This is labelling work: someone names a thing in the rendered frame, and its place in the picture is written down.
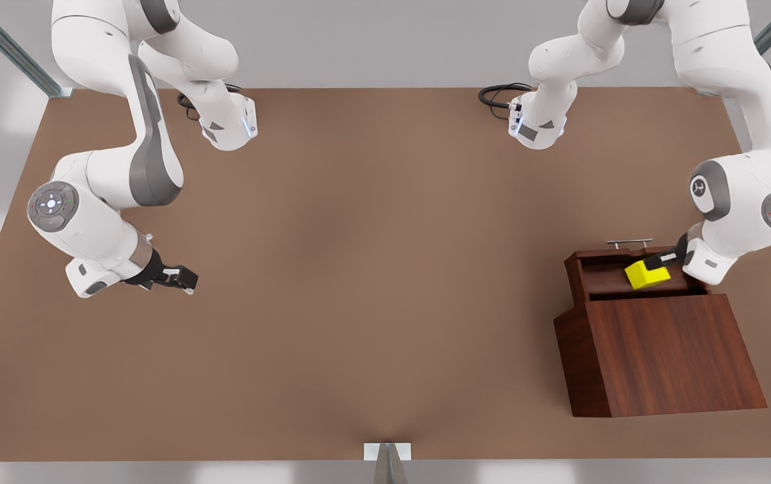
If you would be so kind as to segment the yellow square block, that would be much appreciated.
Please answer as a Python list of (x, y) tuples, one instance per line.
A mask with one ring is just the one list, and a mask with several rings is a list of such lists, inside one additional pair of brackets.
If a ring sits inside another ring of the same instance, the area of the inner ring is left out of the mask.
[(625, 268), (624, 271), (628, 282), (630, 282), (634, 290), (655, 287), (671, 279), (666, 267), (657, 266), (656, 268), (650, 268), (646, 259), (636, 261), (631, 266)]

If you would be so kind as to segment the dark wood drawer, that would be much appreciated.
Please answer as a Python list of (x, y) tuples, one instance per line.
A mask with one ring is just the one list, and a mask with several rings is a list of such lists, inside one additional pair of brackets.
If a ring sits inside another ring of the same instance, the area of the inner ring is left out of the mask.
[(565, 261), (573, 303), (710, 294), (701, 281), (683, 273), (680, 266), (668, 268), (671, 279), (656, 286), (635, 290), (625, 268), (635, 261), (669, 250), (670, 246), (620, 248), (573, 252)]

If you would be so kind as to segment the dark wood cabinet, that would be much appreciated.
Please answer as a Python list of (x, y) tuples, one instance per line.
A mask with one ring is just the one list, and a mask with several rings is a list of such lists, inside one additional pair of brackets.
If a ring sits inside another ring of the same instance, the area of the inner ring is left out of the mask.
[(767, 406), (725, 294), (587, 301), (554, 327), (576, 417)]

